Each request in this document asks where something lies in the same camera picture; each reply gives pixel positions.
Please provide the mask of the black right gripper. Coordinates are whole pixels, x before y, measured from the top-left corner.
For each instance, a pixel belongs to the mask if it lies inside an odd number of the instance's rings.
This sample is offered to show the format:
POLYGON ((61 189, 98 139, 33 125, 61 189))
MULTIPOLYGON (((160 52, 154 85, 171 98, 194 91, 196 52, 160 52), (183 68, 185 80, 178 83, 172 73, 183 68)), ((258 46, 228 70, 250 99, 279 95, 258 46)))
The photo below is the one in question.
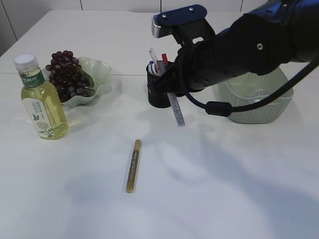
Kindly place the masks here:
POLYGON ((199 92, 224 81, 224 70, 212 43, 184 46, 174 62, 156 80, 149 83, 151 93, 182 93, 182 83, 189 92, 199 92))

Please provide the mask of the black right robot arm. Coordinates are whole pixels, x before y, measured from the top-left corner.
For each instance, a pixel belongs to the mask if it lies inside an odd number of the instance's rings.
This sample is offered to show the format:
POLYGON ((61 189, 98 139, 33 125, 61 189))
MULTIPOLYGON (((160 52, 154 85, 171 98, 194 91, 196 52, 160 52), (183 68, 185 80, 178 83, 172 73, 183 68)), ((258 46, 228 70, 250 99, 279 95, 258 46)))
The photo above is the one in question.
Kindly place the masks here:
POLYGON ((205 7, 194 4, 153 17, 154 37, 172 35, 176 59, 156 80, 153 94, 199 92, 251 72, 266 75, 281 64, 310 62, 319 53, 319 3, 270 0, 215 33, 205 7))

